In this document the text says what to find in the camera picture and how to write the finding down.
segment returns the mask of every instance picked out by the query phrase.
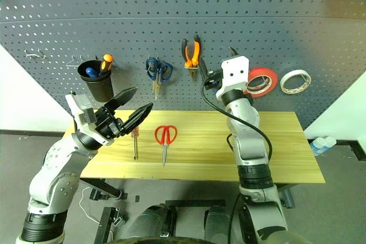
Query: black cup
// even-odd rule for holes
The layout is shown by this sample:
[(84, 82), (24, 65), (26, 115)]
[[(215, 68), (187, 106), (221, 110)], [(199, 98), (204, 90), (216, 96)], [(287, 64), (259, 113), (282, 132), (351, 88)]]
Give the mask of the black cup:
[(89, 77), (86, 73), (86, 68), (92, 68), (97, 73), (100, 72), (101, 61), (89, 60), (81, 63), (78, 66), (78, 74), (85, 81), (94, 99), (98, 102), (107, 102), (113, 98), (113, 87), (110, 80), (110, 70), (99, 77)]

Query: gray pegboard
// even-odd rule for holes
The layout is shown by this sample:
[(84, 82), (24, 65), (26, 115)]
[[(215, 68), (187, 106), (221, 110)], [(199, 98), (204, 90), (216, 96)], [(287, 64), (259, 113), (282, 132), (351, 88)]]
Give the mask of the gray pegboard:
[[(250, 59), (250, 67), (270, 67), (279, 77), (293, 69), (309, 72), (312, 85), (303, 93), (286, 95), (276, 87), (255, 99), (258, 110), (294, 110), (305, 128), (366, 68), (363, 1), (3, 0), (1, 42), (66, 109), (70, 89), (87, 93), (94, 107), (100, 106), (76, 68), (66, 66), (71, 55), (93, 59), (111, 53), (114, 91), (138, 86), (127, 109), (153, 100), (144, 67), (148, 55), (159, 55), (174, 71), (154, 109), (208, 110), (200, 97), (201, 80), (190, 80), (180, 54), (182, 38), (192, 41), (197, 33), (209, 69), (218, 68), (232, 46)], [(24, 49), (37, 48), (45, 60), (24, 57)]]

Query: blue scissors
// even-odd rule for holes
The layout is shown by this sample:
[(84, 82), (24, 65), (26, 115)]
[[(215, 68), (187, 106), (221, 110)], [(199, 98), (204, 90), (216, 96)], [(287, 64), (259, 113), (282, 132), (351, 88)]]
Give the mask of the blue scissors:
[(170, 80), (173, 72), (173, 66), (167, 62), (160, 61), (158, 57), (149, 57), (146, 60), (146, 72), (153, 81), (153, 93), (155, 93), (155, 101), (158, 98), (160, 84)]

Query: wooden table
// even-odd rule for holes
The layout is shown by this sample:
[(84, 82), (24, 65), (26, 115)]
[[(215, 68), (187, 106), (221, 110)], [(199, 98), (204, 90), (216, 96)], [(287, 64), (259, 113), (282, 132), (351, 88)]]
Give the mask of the wooden table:
[[(125, 120), (131, 110), (117, 110)], [(276, 183), (324, 183), (323, 175), (294, 112), (260, 112), (260, 129), (272, 142), (270, 170)], [(159, 125), (175, 125), (165, 167), (154, 139)], [(64, 136), (73, 132), (70, 125)], [(140, 125), (138, 159), (130, 135), (99, 149), (81, 174), (84, 178), (147, 178), (238, 181), (234, 155), (226, 143), (226, 117), (216, 111), (152, 111)]]

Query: orange pliers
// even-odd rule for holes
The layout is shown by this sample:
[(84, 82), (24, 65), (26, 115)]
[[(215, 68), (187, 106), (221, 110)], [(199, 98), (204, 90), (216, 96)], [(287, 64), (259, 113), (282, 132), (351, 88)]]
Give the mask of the orange pliers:
[(182, 56), (185, 60), (184, 68), (188, 69), (191, 79), (194, 81), (196, 78), (196, 71), (198, 69), (198, 64), (200, 63), (201, 54), (201, 40), (198, 35), (194, 36), (194, 52), (192, 58), (188, 56), (188, 41), (187, 39), (182, 40)]

